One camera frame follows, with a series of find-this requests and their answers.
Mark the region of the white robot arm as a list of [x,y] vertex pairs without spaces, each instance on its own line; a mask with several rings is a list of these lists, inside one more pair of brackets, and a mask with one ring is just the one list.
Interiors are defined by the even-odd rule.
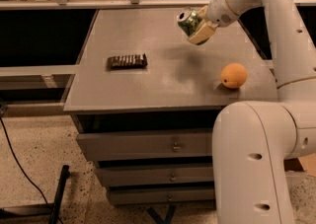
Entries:
[[218,224],[295,224],[283,162],[316,149],[316,48],[293,0],[211,0],[189,40],[199,44],[256,7],[265,10],[277,99],[234,103],[215,121]]

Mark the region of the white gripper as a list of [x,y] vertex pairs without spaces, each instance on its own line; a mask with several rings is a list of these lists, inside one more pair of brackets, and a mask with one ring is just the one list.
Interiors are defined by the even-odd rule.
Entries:
[[202,21],[197,29],[189,36],[188,41],[200,45],[208,41],[215,34],[217,27],[227,27],[239,19],[240,0],[210,0],[197,10],[197,16]]

